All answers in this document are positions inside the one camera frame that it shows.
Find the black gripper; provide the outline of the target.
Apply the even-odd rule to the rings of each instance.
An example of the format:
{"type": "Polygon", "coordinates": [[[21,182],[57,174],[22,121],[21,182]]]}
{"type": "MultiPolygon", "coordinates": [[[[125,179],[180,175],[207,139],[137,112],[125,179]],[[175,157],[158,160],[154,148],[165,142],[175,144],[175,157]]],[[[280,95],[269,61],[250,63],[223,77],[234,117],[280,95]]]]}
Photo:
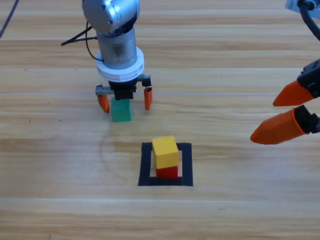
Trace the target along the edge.
{"type": "Polygon", "coordinates": [[[297,80],[287,84],[273,102],[275,107],[298,107],[263,121],[250,140],[262,145],[277,145],[303,135],[319,133],[320,118],[302,105],[319,96],[320,60],[317,59],[306,65],[297,80]]]}
{"type": "Polygon", "coordinates": [[[95,94],[97,95],[98,103],[101,109],[107,114],[110,112],[107,96],[109,94],[114,94],[116,100],[133,99],[138,82],[141,82],[142,86],[144,87],[144,107],[145,110],[148,111],[151,108],[153,101],[153,87],[150,74],[140,74],[137,78],[125,82],[109,81],[109,86],[97,84],[95,88],[95,94]]]}

